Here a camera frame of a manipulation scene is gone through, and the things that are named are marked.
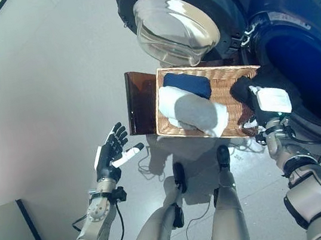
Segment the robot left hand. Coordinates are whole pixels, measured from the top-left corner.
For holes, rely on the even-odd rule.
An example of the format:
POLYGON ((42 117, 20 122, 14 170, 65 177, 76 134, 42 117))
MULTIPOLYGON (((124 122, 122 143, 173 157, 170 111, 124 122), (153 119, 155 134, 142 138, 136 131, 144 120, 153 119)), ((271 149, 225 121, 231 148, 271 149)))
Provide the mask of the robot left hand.
POLYGON ((123 150, 127 142, 126 127, 121 122, 117 122, 108 133, 104 144, 97 147, 94 160, 97 182, 106 179, 118 182, 121 178, 120 167, 145 147, 143 143, 138 143, 128 150, 123 150))

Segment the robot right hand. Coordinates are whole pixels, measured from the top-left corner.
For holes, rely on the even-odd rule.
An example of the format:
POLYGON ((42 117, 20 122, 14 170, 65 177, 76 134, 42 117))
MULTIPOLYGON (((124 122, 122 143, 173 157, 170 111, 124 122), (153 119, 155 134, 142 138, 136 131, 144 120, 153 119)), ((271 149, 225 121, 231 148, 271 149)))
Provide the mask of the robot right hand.
POLYGON ((292 112, 292 102, 284 89, 253 85, 249 85, 247 89, 248 107, 252 110, 253 115, 243 123, 243 128, 264 128, 270 120, 292 112))

